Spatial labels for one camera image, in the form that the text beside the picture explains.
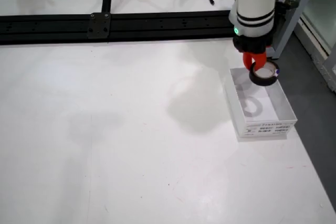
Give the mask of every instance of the black tape roll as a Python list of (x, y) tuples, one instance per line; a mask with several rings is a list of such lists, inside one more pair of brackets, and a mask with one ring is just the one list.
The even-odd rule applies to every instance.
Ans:
[(271, 61), (269, 59), (267, 59), (267, 62), (272, 64), (275, 69), (275, 74), (269, 78), (262, 78), (256, 75), (254, 71), (254, 66), (256, 65), (255, 62), (253, 62), (250, 68), (250, 74), (249, 74), (250, 80), (258, 86), (263, 86), (263, 87), (270, 86), (278, 80), (279, 66), (274, 61)]

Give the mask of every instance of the glass panel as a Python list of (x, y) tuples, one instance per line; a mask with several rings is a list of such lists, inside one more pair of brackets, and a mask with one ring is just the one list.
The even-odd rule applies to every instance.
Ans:
[(310, 0), (303, 11), (304, 17), (330, 50), (336, 42), (336, 1)]

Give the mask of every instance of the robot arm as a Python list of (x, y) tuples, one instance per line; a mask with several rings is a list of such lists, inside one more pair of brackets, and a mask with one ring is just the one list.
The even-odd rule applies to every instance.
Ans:
[(272, 43), (276, 0), (236, 0), (229, 19), (235, 26), (234, 45), (243, 52), (246, 68), (252, 59), (256, 69), (266, 63), (266, 47)]

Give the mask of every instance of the gray floor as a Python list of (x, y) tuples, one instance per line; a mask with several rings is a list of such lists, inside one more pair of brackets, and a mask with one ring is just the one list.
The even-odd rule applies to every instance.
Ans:
[(296, 129), (336, 210), (336, 94), (295, 35), (277, 63), (279, 81), (298, 118)]

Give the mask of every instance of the roll of tape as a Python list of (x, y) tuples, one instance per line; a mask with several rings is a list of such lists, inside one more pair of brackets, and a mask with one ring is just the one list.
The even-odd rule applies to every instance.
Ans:
[(258, 86), (270, 86), (274, 84), (278, 80), (278, 76), (280, 73), (279, 66), (272, 60), (267, 59), (267, 62), (265, 66), (263, 67), (264, 69), (267, 69), (270, 72), (269, 77), (263, 77), (257, 73), (257, 71), (254, 70), (256, 63), (253, 62), (251, 68), (250, 68), (250, 80), (258, 85)]

